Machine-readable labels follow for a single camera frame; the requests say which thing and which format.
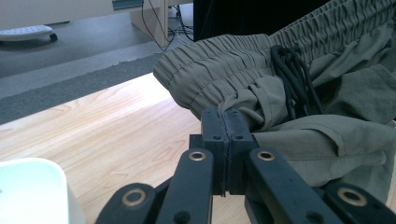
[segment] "black drawstring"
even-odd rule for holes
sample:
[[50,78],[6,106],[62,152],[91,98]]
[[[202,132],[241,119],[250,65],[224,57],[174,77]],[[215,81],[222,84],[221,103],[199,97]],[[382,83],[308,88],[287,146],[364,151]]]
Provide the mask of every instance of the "black drawstring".
[[324,114],[308,68],[295,52],[297,49],[298,47],[284,48],[279,45],[271,47],[275,72],[283,80],[289,119],[311,115],[310,98],[314,101],[319,114]]

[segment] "white object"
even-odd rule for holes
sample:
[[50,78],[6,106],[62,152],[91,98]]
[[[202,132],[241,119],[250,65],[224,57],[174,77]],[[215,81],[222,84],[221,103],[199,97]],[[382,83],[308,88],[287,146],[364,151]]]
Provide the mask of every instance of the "white object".
[[61,167],[29,158],[0,162],[0,223],[85,223],[85,217]]
[[52,28],[45,25],[29,26],[18,29],[0,31],[0,41],[22,41],[36,39],[48,35],[52,41],[58,39]]

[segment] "bolt hole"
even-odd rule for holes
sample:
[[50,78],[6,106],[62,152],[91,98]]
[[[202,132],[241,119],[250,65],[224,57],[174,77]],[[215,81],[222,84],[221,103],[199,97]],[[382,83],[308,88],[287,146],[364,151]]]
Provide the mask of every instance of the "bolt hole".
[[126,206],[136,206],[146,200],[146,192],[142,189],[131,189],[122,196],[122,203]]
[[194,151],[189,154],[189,158],[192,161],[203,161],[206,158],[206,154],[200,151]]
[[261,151],[257,153],[257,156],[263,161],[273,161],[275,159],[275,156],[268,151]]
[[322,224],[324,223],[323,216],[317,212],[307,212],[306,213],[306,219],[308,219],[309,223],[313,224]]
[[366,198],[354,189],[340,188],[337,194],[344,202],[354,206],[365,206],[367,204]]
[[174,222],[176,224],[186,224],[189,223],[190,220],[191,220],[191,216],[186,211],[178,212],[174,216]]

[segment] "floor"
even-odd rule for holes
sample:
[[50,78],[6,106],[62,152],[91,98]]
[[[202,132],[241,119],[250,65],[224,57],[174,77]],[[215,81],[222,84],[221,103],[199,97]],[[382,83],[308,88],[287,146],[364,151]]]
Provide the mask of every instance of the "floor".
[[[192,26],[192,4],[180,9],[184,24]],[[171,29],[180,25],[176,14],[169,8]],[[163,52],[130,23],[129,13],[49,26],[58,36],[55,42],[39,38],[0,46],[0,99]],[[168,49],[190,42],[181,38],[174,38]]]

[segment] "wooden table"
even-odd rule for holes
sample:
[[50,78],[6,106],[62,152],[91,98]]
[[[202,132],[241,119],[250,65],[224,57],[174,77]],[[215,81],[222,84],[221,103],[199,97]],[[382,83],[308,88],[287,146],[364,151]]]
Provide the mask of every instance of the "wooden table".
[[[200,128],[149,74],[0,126],[0,161],[58,163],[93,223],[117,189],[135,182],[156,187],[172,176]],[[388,202],[394,211],[395,195]],[[214,197],[213,223],[249,223],[243,201]]]

